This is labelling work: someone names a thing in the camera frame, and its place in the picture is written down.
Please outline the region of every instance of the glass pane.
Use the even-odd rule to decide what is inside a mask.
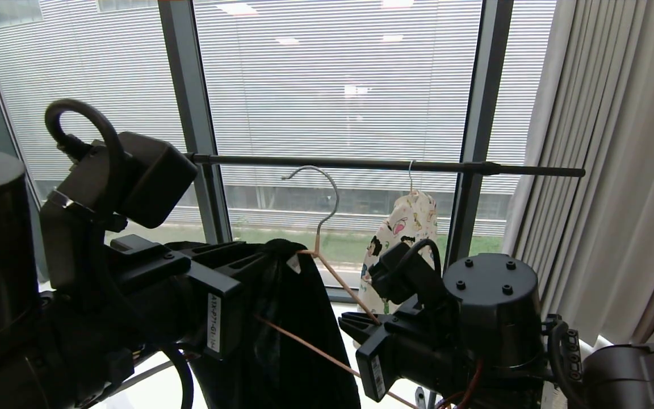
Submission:
[[[202,0],[194,9],[222,155],[459,160],[480,0]],[[330,186],[311,171],[281,181],[288,172],[223,167],[236,236],[314,246],[317,221],[332,209]],[[398,171],[329,173],[342,198],[322,250],[359,277],[370,238],[410,179]],[[443,248],[455,181],[413,173],[413,187],[438,201]]]
[[[39,199],[72,165],[44,127],[45,108],[59,98],[88,102],[117,130],[161,138],[185,151],[158,9],[100,13],[90,0],[41,0],[41,7],[47,11],[41,22],[0,30],[0,87]],[[85,141],[100,139],[77,114],[64,114],[62,127]],[[156,230],[130,223],[124,233],[160,243],[203,241],[192,196],[186,194]]]
[[[515,0],[504,71],[488,145],[488,160],[524,165],[527,132],[534,108],[544,55],[552,27],[555,0]],[[506,221],[519,176],[483,178],[471,254],[501,252]]]

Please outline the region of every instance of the white label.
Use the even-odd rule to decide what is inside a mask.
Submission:
[[[380,357],[375,355],[372,359],[373,376],[375,377],[375,386],[377,388],[377,398],[382,399],[385,396],[385,381],[382,379],[382,368],[380,368]]]
[[[206,345],[214,352],[221,350],[221,298],[208,295]]]
[[[291,258],[286,261],[286,265],[289,266],[290,269],[294,270],[296,274],[301,273],[301,267],[299,267],[299,257],[296,254],[291,256]]]

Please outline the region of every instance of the black metal rod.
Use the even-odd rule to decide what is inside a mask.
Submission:
[[[410,161],[361,160],[360,158],[310,158],[295,156],[228,156],[201,155],[192,153],[191,160],[199,165],[252,165],[252,166],[304,166],[319,168],[408,170]],[[534,174],[535,176],[565,176],[581,178],[584,169],[542,168],[541,166],[513,166],[497,163],[469,162],[449,163],[439,161],[413,161],[411,170],[417,172],[474,173],[492,176],[493,174]]]

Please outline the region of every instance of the white sheer curtain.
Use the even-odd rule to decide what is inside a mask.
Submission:
[[[654,332],[654,2],[559,2],[504,251],[540,276],[543,312],[582,339]]]

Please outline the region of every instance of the green lawn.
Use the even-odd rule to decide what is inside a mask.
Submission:
[[[108,233],[107,240],[124,235],[139,235],[150,241],[168,243],[169,241],[205,241],[203,230],[198,226],[190,225],[162,225],[149,230],[135,223],[121,233]],[[312,231],[282,231],[265,230],[261,228],[233,228],[234,239],[249,241],[250,243],[265,243],[274,238],[288,239],[302,243],[307,248],[315,245],[315,234]],[[372,235],[366,233],[345,233],[337,231],[323,231],[321,251],[324,256],[333,262],[362,262],[365,251]],[[438,238],[438,248],[441,250],[441,259],[446,251],[446,236]],[[498,253],[501,251],[501,237],[474,236],[471,241],[470,254]]]

